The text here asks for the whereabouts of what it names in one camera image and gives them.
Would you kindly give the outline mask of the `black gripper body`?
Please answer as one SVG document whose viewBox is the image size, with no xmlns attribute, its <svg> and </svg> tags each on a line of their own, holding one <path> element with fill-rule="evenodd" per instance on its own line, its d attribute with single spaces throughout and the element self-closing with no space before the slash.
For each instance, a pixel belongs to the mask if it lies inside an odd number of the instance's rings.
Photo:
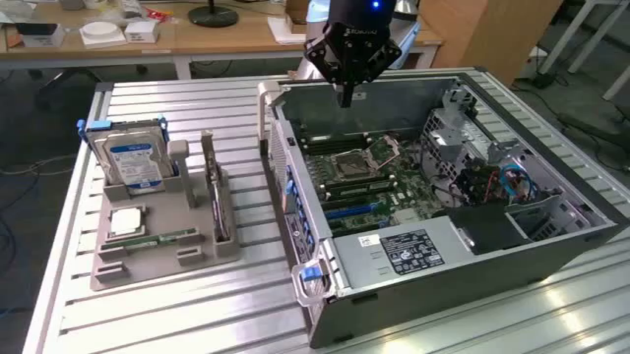
<svg viewBox="0 0 630 354">
<path fill-rule="evenodd" d="M 345 27 L 343 31 L 343 62 L 348 41 L 391 39 L 389 23 L 393 9 L 393 1 L 331 2 L 327 24 L 341 24 Z"/>
</svg>

